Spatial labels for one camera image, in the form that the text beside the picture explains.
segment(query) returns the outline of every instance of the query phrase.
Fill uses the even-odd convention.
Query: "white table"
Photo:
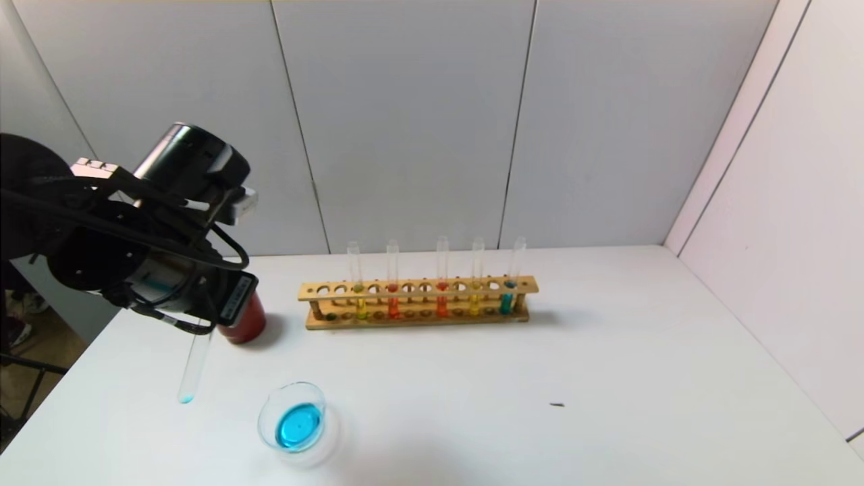
[[[467,258],[451,254],[453,274]],[[488,252],[486,272],[506,259]],[[403,254],[401,273],[434,262]],[[363,264],[384,277],[383,255]],[[346,278],[345,257],[255,258],[268,329],[241,347],[216,336],[191,404],[176,401],[191,337],[122,312],[0,457],[0,480],[864,484],[864,462],[667,250],[529,250],[524,269],[541,289],[529,323],[308,332],[300,283]],[[313,470],[256,433],[268,392],[295,380],[323,389],[345,432]]]

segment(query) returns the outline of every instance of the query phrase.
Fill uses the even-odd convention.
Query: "red cup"
[[[243,344],[258,337],[264,330],[266,323],[264,307],[261,305],[261,299],[258,298],[258,292],[255,291],[252,292],[252,297],[249,299],[249,304],[246,305],[243,316],[240,317],[240,322],[230,328],[223,325],[217,327],[219,327],[222,336],[225,336],[231,344]]]

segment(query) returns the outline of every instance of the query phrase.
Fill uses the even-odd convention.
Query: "wooden test tube rack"
[[[537,281],[531,276],[516,278],[516,287],[505,286],[509,278],[480,279],[480,288],[471,289],[469,278],[448,278],[448,288],[438,290],[438,280],[427,278],[399,280],[398,291],[388,292],[387,283],[365,280],[364,291],[355,292],[352,282],[311,282],[300,288],[297,300],[309,302],[306,329],[362,329],[444,324],[512,323],[529,319],[525,294],[537,293]],[[513,294],[510,314],[501,314],[501,296]],[[480,314],[471,316],[469,297],[480,298]],[[448,315],[435,312],[438,297],[447,297]],[[357,299],[366,300],[367,318],[356,316]],[[401,318],[387,316],[387,300],[399,299]]]

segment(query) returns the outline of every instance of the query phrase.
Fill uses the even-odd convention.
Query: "glass test tube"
[[[360,270],[360,246],[357,241],[348,242],[348,270],[351,272],[351,281],[354,282],[352,290],[360,293],[366,290],[363,285],[363,273]],[[366,299],[357,299],[357,318],[366,319],[369,313],[366,311]]]
[[[516,238],[516,243],[513,245],[513,253],[510,255],[510,271],[507,273],[507,280],[504,285],[508,289],[515,289],[519,273],[522,271],[522,258],[525,255],[525,237]],[[510,314],[513,304],[513,294],[504,294],[501,296],[501,314]]]
[[[204,371],[207,350],[210,348],[210,340],[212,338],[213,332],[205,335],[195,335],[192,338],[192,346],[189,348],[189,357],[186,359],[186,368],[183,370],[180,389],[177,390],[177,400],[180,403],[189,403],[195,398],[195,392],[198,391],[198,383],[201,380],[201,373]]]
[[[387,291],[399,290],[399,244],[396,240],[387,242]],[[390,319],[399,319],[399,299],[391,297],[387,299],[387,315]]]
[[[450,252],[450,243],[446,236],[438,237],[438,245],[436,247],[438,256],[438,287],[439,291],[445,291],[447,285],[447,258]],[[447,317],[447,298],[444,296],[438,297],[438,317]]]
[[[474,238],[474,243],[471,245],[471,290],[478,291],[483,285],[480,279],[483,278],[483,250],[486,249],[486,244],[481,237]],[[471,316],[480,315],[480,296],[468,296],[468,314]]]

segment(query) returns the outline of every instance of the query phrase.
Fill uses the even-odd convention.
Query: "floor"
[[[22,307],[18,303],[9,302],[10,314],[21,317]],[[55,366],[69,368],[78,357],[84,353],[86,345],[75,332],[54,312],[53,309],[23,319],[33,326],[33,334],[20,346],[12,349],[12,354],[35,361],[42,361]],[[12,417],[21,416],[21,411],[35,383],[38,370],[9,364],[0,367],[0,406]],[[51,390],[60,382],[62,376],[45,373],[39,390],[28,416],[39,408]],[[5,435],[0,438],[0,453],[12,440]]]

